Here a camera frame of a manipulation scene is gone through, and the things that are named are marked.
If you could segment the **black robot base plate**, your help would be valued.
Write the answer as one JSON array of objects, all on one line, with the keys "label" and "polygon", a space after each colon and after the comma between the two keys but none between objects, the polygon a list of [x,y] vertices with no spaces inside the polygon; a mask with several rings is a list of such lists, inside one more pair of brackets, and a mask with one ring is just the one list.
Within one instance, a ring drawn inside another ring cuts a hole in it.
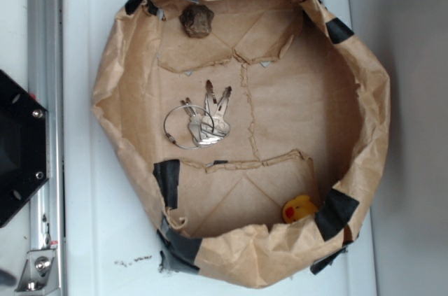
[{"label": "black robot base plate", "polygon": [[1,226],[48,180],[47,110],[1,72]]}]

